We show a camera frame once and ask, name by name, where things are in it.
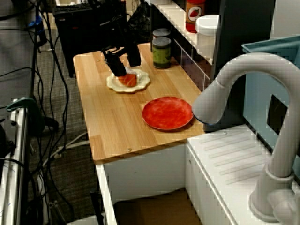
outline faucet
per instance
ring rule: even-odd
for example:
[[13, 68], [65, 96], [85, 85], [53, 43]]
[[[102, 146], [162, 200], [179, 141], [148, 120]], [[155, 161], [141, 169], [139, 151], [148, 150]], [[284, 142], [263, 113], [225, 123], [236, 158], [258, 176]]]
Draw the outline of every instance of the faucet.
[[238, 56], [198, 96], [193, 114], [204, 124], [219, 122], [233, 84], [250, 72], [263, 72], [281, 82], [289, 93], [290, 103], [271, 159], [249, 197], [249, 208], [265, 222], [300, 225], [300, 193], [292, 191], [293, 163], [300, 143], [300, 70], [274, 54], [255, 52]]

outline blue bin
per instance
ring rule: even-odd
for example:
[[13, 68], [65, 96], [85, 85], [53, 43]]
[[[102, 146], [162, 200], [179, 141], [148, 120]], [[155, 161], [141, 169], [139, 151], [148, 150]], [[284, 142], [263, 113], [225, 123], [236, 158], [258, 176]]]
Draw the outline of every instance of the blue bin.
[[279, 55], [300, 68], [300, 36], [243, 44], [244, 53], [271, 53]]
[[[254, 42], [244, 44], [242, 47], [245, 53], [261, 52], [281, 56], [300, 69], [300, 36]], [[244, 117], [274, 148], [278, 135], [267, 125], [267, 112], [270, 107], [271, 95], [276, 96], [288, 106], [289, 95], [280, 82], [264, 73], [253, 72], [247, 75]]]

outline wooden table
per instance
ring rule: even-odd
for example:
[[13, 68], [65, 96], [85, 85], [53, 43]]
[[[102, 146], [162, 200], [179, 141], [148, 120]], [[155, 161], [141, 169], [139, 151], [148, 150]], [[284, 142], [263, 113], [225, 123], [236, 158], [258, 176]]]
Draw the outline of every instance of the wooden table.
[[[78, 88], [81, 96], [93, 160], [96, 165], [160, 150], [187, 138], [203, 134], [196, 119], [183, 128], [164, 132], [151, 128], [142, 119], [145, 104], [153, 99], [172, 96], [192, 104], [201, 93], [175, 61], [169, 69], [153, 67], [149, 44], [139, 45], [142, 64], [150, 84], [135, 93], [117, 93], [106, 85], [112, 74], [100, 52], [74, 57]], [[121, 57], [125, 66], [128, 61]]]

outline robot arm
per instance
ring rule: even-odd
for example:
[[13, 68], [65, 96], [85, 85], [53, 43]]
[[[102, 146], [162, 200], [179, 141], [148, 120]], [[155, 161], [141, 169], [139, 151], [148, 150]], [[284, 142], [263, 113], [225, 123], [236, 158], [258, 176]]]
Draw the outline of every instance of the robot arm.
[[105, 62], [115, 76], [126, 75], [126, 70], [119, 57], [127, 53], [131, 67], [141, 64], [141, 56], [135, 38], [128, 29], [126, 15], [119, 0], [88, 0], [95, 18], [107, 38], [101, 50]]

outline red bottle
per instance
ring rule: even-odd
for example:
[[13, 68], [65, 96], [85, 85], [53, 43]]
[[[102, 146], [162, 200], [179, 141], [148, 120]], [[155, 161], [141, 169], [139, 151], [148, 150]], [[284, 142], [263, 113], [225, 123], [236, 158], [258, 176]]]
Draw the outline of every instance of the red bottle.
[[186, 28], [191, 33], [197, 33], [195, 29], [196, 20], [205, 15], [206, 0], [187, 0]]

